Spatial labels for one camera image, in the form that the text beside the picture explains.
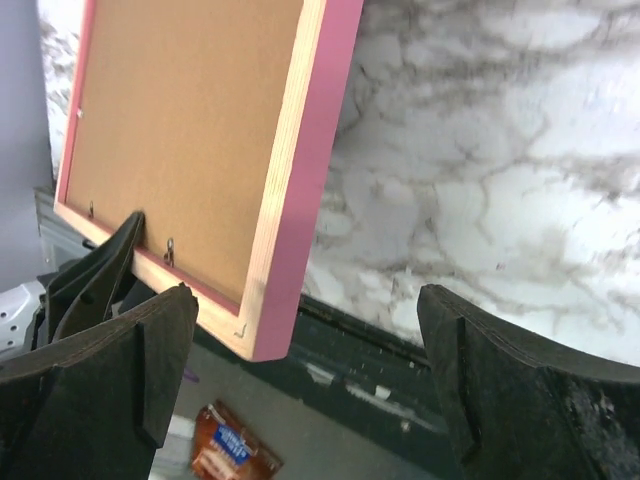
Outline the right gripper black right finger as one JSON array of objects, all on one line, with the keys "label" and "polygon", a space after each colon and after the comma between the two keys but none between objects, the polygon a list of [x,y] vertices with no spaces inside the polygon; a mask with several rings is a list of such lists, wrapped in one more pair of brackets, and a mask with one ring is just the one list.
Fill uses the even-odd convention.
[{"label": "right gripper black right finger", "polygon": [[417,314],[467,479],[636,479],[639,369],[425,285]]}]

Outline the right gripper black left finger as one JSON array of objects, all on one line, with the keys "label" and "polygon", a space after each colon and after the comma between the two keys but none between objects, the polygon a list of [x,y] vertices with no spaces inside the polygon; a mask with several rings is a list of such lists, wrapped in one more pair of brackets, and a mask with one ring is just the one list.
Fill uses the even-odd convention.
[{"label": "right gripper black left finger", "polygon": [[145,479],[162,447],[198,303],[184,284],[1,365],[4,479]]}]

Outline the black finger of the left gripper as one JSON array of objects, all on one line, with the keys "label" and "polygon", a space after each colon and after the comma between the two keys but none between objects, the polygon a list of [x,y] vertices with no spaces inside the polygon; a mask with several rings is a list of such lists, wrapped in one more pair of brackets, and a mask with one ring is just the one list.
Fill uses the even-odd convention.
[{"label": "black finger of the left gripper", "polygon": [[59,272],[46,288],[44,340],[57,342],[110,318],[121,284],[132,276],[144,213],[133,212],[102,245]]}]

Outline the pink wooden picture frame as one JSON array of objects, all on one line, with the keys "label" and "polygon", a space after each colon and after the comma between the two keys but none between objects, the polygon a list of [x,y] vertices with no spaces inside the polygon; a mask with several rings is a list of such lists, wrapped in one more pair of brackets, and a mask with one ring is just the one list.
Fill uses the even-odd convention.
[{"label": "pink wooden picture frame", "polygon": [[[110,228],[92,211],[67,202],[97,2],[89,1],[84,8],[54,209],[81,235],[102,244],[124,221]],[[303,9],[240,301],[228,301],[178,269],[173,241],[162,255],[151,251],[146,216],[133,262],[134,274],[155,291],[187,284],[199,300],[199,325],[252,362],[281,359],[289,350],[362,12],[359,1],[300,2]]]}]

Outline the brown fibreboard backing board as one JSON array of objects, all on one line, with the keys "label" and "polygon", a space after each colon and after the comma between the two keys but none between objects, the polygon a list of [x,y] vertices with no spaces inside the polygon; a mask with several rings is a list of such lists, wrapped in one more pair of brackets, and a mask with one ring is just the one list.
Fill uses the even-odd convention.
[{"label": "brown fibreboard backing board", "polygon": [[67,202],[239,302],[300,1],[99,1]]}]

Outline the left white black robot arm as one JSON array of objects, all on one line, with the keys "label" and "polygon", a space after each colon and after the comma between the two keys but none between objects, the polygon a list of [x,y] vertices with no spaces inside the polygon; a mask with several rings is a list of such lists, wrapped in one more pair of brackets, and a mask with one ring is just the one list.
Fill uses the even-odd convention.
[{"label": "left white black robot arm", "polygon": [[112,318],[135,283],[145,216],[133,212],[102,245],[59,270],[1,293],[1,359],[42,348]]}]

